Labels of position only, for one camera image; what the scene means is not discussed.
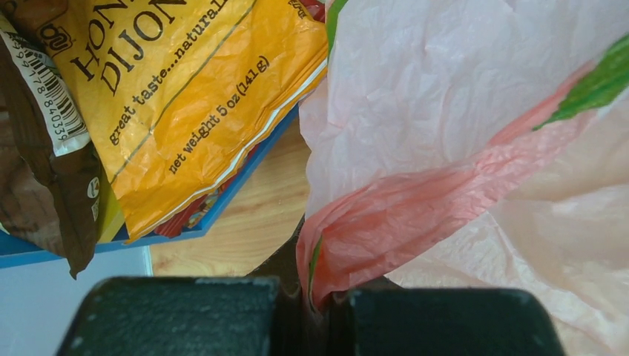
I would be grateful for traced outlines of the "honey dijon chips bag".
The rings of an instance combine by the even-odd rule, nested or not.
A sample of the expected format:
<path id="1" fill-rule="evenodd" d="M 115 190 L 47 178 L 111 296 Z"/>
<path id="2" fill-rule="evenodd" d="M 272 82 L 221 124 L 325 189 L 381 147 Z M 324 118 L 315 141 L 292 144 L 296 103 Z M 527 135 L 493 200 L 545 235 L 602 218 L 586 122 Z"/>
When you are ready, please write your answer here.
<path id="1" fill-rule="evenodd" d="M 90 143 L 138 239 L 234 176 L 322 79 L 324 24 L 300 1 L 3 1 L 53 63 L 34 93 Z"/>

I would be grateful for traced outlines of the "pink plastic grocery bag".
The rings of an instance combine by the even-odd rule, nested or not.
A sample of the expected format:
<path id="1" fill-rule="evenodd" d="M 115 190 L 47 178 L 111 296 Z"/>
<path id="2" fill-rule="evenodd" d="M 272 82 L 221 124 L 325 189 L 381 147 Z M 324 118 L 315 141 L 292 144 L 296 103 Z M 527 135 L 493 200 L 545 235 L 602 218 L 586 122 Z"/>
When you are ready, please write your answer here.
<path id="1" fill-rule="evenodd" d="M 626 1 L 328 1 L 300 108 L 309 308 L 378 277 L 507 287 L 569 355 L 628 353 Z"/>

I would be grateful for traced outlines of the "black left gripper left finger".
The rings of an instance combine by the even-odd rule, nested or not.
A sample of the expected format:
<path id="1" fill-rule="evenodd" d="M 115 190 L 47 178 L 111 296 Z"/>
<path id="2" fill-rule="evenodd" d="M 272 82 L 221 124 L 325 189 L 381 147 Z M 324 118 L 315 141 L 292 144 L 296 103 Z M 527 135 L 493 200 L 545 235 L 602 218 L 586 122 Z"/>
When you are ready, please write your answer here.
<path id="1" fill-rule="evenodd" d="M 243 277 L 111 277 L 59 355 L 305 355 L 297 234 Z"/>

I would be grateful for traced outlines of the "blue pink snack shelf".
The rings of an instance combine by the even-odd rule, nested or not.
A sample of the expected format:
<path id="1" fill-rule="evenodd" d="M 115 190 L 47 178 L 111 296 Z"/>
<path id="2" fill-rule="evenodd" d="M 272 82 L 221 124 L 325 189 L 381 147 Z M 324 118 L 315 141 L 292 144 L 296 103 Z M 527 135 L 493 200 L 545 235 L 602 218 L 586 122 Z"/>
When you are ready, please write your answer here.
<path id="1" fill-rule="evenodd" d="M 255 172 L 259 164 L 267 156 L 269 151 L 275 146 L 280 137 L 298 118 L 298 107 L 293 107 L 279 125 L 270 134 L 270 136 L 262 141 L 255 152 L 250 156 L 240 172 L 233 176 L 233 180 L 228 187 L 219 194 L 215 204 L 209 209 L 208 213 L 192 228 L 185 228 L 181 235 L 175 237 L 175 240 L 187 240 L 205 236 L 212 225 L 218 220 L 220 215 L 227 208 L 234 196 L 245 185 L 250 176 Z M 137 241 L 128 241 L 128 231 L 122 226 L 113 240 L 106 243 L 98 243 L 95 252 L 105 253 L 110 251 L 121 250 L 125 248 L 134 248 L 153 244 L 170 242 L 171 238 L 150 233 L 141 237 Z M 25 266 L 34 263 L 43 263 L 58 260 L 60 257 L 45 251 L 32 243 L 20 240 L 17 237 L 10 236 L 4 232 L 1 233 L 1 268 L 12 268 L 16 266 Z"/>

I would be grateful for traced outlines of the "red patterned snack bag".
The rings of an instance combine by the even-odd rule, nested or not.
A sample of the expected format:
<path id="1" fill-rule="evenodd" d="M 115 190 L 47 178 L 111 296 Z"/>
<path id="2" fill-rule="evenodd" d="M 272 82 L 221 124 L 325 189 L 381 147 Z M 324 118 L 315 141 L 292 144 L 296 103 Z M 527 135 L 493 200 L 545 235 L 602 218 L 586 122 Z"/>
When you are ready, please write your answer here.
<path id="1" fill-rule="evenodd" d="M 312 17 L 315 21 L 325 22 L 325 1 L 287 1 L 287 3 L 297 10 L 298 16 L 301 18 Z M 197 226 L 202 218 L 214 207 L 225 190 L 238 178 L 243 166 L 248 164 L 251 157 L 257 153 L 259 147 L 260 144 L 254 146 L 248 152 L 244 161 L 238 166 L 236 173 L 229 177 L 222 185 L 219 185 L 206 195 L 193 201 L 183 211 L 175 214 L 170 220 L 156 227 L 154 233 L 164 237 L 174 238 L 181 235 L 185 229 Z"/>

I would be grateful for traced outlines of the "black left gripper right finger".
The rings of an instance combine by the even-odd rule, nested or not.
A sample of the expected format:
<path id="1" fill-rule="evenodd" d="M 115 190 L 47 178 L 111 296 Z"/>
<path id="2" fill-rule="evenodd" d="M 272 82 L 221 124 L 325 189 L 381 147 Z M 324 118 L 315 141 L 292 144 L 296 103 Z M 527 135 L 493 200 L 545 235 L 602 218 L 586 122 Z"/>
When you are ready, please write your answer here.
<path id="1" fill-rule="evenodd" d="M 404 289 L 385 277 L 330 299 L 326 355 L 564 355 L 543 305 L 510 288 Z"/>

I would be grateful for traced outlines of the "brown snack bag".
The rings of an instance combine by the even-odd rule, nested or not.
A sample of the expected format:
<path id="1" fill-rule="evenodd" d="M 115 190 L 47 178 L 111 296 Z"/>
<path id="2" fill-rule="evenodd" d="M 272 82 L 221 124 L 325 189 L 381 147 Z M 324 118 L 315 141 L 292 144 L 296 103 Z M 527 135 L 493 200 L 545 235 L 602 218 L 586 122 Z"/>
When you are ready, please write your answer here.
<path id="1" fill-rule="evenodd" d="M 99 240 L 101 164 L 52 59 L 1 20 L 1 230 L 67 260 Z"/>

